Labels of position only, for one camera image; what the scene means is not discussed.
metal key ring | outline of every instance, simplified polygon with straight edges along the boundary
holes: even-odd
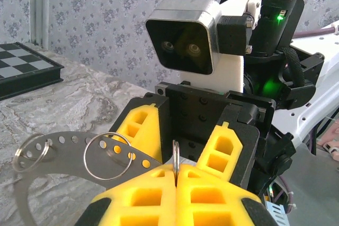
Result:
[[[111,180],[113,180],[113,179],[116,179],[116,178],[118,178],[118,177],[121,177],[121,176],[129,169],[129,167],[131,166],[131,163],[132,163],[132,161],[133,161],[133,155],[134,155],[134,153],[131,152],[131,158],[129,159],[129,162],[128,162],[126,168],[125,168],[119,175],[117,175],[117,176],[115,176],[115,177],[111,177],[111,178],[101,178],[101,177],[95,176],[95,175],[90,171],[90,169],[89,169],[88,166],[87,166],[86,154],[87,154],[87,150],[88,150],[89,146],[93,143],[93,141],[95,141],[97,138],[102,137],[102,136],[104,136],[104,135],[114,135],[114,136],[118,136],[118,137],[120,137],[121,139],[123,139],[130,147],[132,147],[132,145],[131,145],[131,143],[128,141],[128,139],[127,139],[125,136],[123,136],[123,135],[121,135],[121,134],[119,134],[119,133],[117,133],[117,132],[105,132],[105,133],[98,134],[97,136],[95,136],[93,139],[91,139],[91,140],[88,142],[88,144],[87,144],[87,146],[86,146],[86,148],[85,148],[85,150],[84,150],[84,155],[83,155],[83,160],[84,160],[84,166],[85,166],[85,169],[87,170],[87,172],[88,172],[92,177],[94,177],[94,178],[96,178],[96,179],[98,179],[98,180],[102,180],[102,181],[111,181]]]
[[[42,153],[39,155],[39,157],[36,159],[36,161],[28,168],[22,168],[19,164],[19,157],[21,156],[21,153],[22,151],[37,137],[40,137],[40,136],[44,136],[44,134],[41,134],[41,133],[37,133],[37,134],[34,134],[30,137],[28,137],[25,142],[16,150],[15,152],[15,155],[13,157],[13,161],[12,161],[12,167],[14,169],[15,172],[17,173],[26,173],[26,172],[29,172],[33,169],[36,168],[36,166],[38,165],[38,163],[40,163],[43,158],[46,156],[48,150],[49,150],[49,147],[50,147],[50,143],[49,141],[45,141],[44,143],[44,148],[43,148],[43,151]]]
[[[179,167],[180,167],[179,143],[173,140],[173,173],[174,173],[175,186],[178,181]]]

camera lens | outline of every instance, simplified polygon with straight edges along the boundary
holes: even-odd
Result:
[[[195,44],[190,44],[188,47],[188,54],[192,57],[198,57],[201,53],[200,48]]]
[[[167,41],[162,42],[161,47],[169,53],[172,53],[173,50],[174,50],[173,44],[171,44],[170,42],[167,42]]]

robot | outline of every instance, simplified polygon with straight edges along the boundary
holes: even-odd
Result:
[[[303,0],[160,3],[146,28],[159,62],[179,71],[181,83],[133,98],[109,132],[83,144],[78,176],[87,171],[108,190],[75,226],[278,225],[265,191],[339,98],[337,45],[293,39],[303,9]],[[98,177],[86,160],[101,140],[129,159],[116,177]],[[307,142],[315,153],[316,139]],[[53,146],[46,141],[42,154]]]

camera housing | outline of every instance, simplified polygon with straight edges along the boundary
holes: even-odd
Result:
[[[219,3],[164,0],[146,20],[159,62],[167,69],[211,75],[218,64]]]

